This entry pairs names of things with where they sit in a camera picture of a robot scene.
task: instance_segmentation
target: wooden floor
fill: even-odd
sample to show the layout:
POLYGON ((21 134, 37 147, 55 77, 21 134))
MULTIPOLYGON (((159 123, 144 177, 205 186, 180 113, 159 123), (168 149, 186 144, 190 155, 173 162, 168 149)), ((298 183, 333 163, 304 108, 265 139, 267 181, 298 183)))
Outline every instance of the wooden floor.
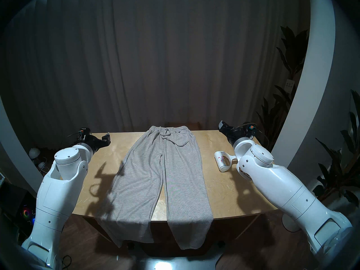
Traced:
MULTIPOLYGON (((278 210, 260 215, 237 240, 228 243, 216 269, 315 269, 305 234, 288 232, 281 216, 278 210)), ((119 249, 76 215, 68 219, 60 239, 60 257, 65 255, 72 258, 69 269, 135 268, 126 246, 119 249)))

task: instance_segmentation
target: pant leg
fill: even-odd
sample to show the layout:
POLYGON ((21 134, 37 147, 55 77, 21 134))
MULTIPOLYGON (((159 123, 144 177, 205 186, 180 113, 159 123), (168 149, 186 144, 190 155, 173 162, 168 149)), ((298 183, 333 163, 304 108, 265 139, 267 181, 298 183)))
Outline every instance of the pant leg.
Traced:
POLYGON ((164 145, 167 222, 181 249, 197 249, 205 241, 213 215, 199 146, 191 131, 183 128, 172 131, 164 145))
POLYGON ((123 240, 154 242, 150 221, 163 182, 160 174, 163 146, 159 132, 152 129, 136 141, 95 215, 118 247, 123 240))

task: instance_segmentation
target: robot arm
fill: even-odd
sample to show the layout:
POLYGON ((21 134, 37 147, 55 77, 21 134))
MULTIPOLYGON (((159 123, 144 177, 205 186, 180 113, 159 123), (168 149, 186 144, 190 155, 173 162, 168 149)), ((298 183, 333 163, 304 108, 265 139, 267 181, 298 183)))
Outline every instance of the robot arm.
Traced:
MULTIPOLYGON (((236 128, 220 122, 220 132, 228 137, 235 151, 235 156, 227 153, 225 156, 230 162, 237 160, 237 171, 240 175, 252 180, 259 192, 301 227, 314 255, 320 251, 323 253, 325 243, 334 233, 352 226, 343 214, 326 208, 287 168, 273 164, 274 157, 264 147, 249 139, 249 135, 243 136, 238 130, 239 135, 234 135, 234 129, 236 128)), ((230 168, 231 164, 224 166, 222 153, 215 152, 215 159, 223 172, 230 168)))
POLYGON ((79 131, 78 144, 55 154, 55 160, 40 185, 32 233, 22 247, 44 262, 44 267, 61 269, 58 257, 60 234, 73 212, 88 163, 99 148, 110 145, 110 134, 98 139, 89 128, 79 131))

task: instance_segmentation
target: drawstring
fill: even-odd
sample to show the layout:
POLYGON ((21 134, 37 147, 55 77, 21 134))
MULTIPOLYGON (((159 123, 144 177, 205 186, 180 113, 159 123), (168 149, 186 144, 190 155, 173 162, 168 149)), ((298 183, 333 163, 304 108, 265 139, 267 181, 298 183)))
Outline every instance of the drawstring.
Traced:
POLYGON ((164 127, 160 127, 159 133, 162 139, 169 140, 180 147, 184 146, 186 143, 189 142, 189 140, 187 139, 187 135, 182 135, 176 131, 171 132, 169 129, 164 127))

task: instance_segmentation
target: gray curtain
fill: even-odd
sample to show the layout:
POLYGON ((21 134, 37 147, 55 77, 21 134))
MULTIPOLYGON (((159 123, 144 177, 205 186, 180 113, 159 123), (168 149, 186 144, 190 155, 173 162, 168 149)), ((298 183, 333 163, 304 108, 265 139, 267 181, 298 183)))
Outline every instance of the gray curtain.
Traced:
POLYGON ((38 147, 83 126, 216 129, 257 120, 287 78, 280 25, 309 17, 309 0, 33 0, 1 38, 2 78, 38 147))

